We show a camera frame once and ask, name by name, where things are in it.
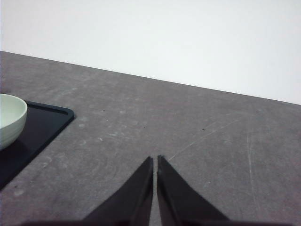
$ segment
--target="white bowl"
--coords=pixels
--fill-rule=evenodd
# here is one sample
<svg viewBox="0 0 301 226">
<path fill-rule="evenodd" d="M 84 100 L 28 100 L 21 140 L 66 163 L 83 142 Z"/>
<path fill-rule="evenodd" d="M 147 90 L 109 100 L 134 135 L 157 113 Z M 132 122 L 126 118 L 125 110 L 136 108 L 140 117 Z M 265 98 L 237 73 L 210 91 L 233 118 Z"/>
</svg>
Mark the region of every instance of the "white bowl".
<svg viewBox="0 0 301 226">
<path fill-rule="evenodd" d="M 12 144 L 21 134 L 27 115 L 27 104 L 20 98 L 0 94 L 0 150 Z"/>
</svg>

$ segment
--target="concrete countertop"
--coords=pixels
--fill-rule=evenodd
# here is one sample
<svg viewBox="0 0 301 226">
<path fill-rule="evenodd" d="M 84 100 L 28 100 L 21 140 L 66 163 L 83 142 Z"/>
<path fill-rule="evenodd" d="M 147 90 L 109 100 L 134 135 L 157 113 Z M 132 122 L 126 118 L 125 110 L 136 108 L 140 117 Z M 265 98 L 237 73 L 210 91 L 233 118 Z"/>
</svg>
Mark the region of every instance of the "concrete countertop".
<svg viewBox="0 0 301 226">
<path fill-rule="evenodd" d="M 1 92 L 77 117 L 3 189 L 3 226 L 82 219 L 158 154 L 229 218 L 301 226 L 300 105 L 6 52 Z"/>
</svg>

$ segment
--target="white wall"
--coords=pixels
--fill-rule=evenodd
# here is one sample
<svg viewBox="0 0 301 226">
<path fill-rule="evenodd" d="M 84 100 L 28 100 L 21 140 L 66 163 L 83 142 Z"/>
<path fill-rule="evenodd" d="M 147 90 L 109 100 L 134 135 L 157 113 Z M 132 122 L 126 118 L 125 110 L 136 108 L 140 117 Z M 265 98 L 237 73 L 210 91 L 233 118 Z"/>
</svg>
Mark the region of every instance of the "white wall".
<svg viewBox="0 0 301 226">
<path fill-rule="evenodd" d="M 2 0 L 1 50 L 301 104 L 300 0 Z"/>
</svg>

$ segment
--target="black tray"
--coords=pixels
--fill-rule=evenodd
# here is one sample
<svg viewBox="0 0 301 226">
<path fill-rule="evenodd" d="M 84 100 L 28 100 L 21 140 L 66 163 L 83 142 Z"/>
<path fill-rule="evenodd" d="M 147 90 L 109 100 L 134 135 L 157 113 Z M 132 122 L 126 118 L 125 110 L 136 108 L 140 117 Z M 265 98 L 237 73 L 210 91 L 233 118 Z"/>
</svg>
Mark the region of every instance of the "black tray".
<svg viewBox="0 0 301 226">
<path fill-rule="evenodd" d="M 0 190 L 74 119 L 68 108 L 26 103 L 27 119 L 21 135 L 0 151 Z"/>
</svg>

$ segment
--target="scratch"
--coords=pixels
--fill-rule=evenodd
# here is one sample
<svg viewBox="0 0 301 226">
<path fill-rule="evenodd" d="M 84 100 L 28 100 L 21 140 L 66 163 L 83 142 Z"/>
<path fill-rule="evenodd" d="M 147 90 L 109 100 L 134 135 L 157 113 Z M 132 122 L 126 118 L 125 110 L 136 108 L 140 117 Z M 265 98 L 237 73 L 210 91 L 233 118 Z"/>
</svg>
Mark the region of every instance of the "scratch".
<svg viewBox="0 0 301 226">
<path fill-rule="evenodd" d="M 168 161 L 172 160 L 175 156 L 177 156 L 178 154 L 180 154 L 180 153 L 182 153 L 183 151 L 185 151 L 187 148 L 189 148 L 189 147 L 190 147 L 191 145 L 193 145 L 194 143 L 196 143 L 196 142 L 198 142 L 198 141 L 201 141 L 201 140 L 204 140 L 207 136 L 209 136 L 209 135 L 211 135 L 211 134 L 214 134 L 214 133 L 216 133 L 216 132 L 218 132 L 218 131 L 224 129 L 224 128 L 228 127 L 229 125 L 231 125 L 231 124 L 233 124 L 233 123 L 235 123 L 235 122 L 237 122 L 237 121 L 240 121 L 240 120 L 237 120 L 237 119 L 236 119 L 236 120 L 234 120 L 234 121 L 228 123 L 227 125 L 222 126 L 222 127 L 220 127 L 219 129 L 213 130 L 212 132 L 210 132 L 210 133 L 208 133 L 208 134 L 206 134 L 206 135 L 200 137 L 199 139 L 196 139 L 195 141 L 191 142 L 189 145 L 187 145 L 186 147 L 184 147 L 182 150 L 178 151 L 178 152 L 177 152 L 176 154 L 174 154 L 172 157 L 170 157 L 170 158 L 168 159 Z"/>
<path fill-rule="evenodd" d="M 218 121 L 215 121 L 215 122 L 210 123 L 208 126 L 206 126 L 206 129 L 209 128 L 210 126 L 216 124 L 217 122 L 218 122 Z"/>
<path fill-rule="evenodd" d="M 120 141 L 120 139 L 118 139 L 118 138 L 115 138 L 115 137 L 108 137 L 108 138 L 110 138 L 111 140 L 116 140 L 116 141 Z"/>
<path fill-rule="evenodd" d="M 252 197 L 253 197 L 253 201 L 254 201 L 255 208 L 256 208 L 256 215 L 258 216 L 258 203 L 257 203 L 257 199 L 255 197 L 254 180 L 253 180 L 253 173 L 252 173 L 252 160 L 251 160 L 252 149 L 250 147 L 249 131 L 246 134 L 246 147 L 247 147 L 248 162 L 249 162 L 249 169 L 250 169 L 250 184 L 251 184 L 251 190 L 252 190 Z"/>
<path fill-rule="evenodd" d="M 100 161 L 97 160 L 96 166 L 91 170 L 91 175 L 94 175 L 96 173 L 96 171 L 100 168 L 100 164 Z"/>
<path fill-rule="evenodd" d="M 52 162 L 52 158 L 50 158 L 49 156 L 46 156 L 47 159 L 49 159 L 49 162 Z"/>
</svg>

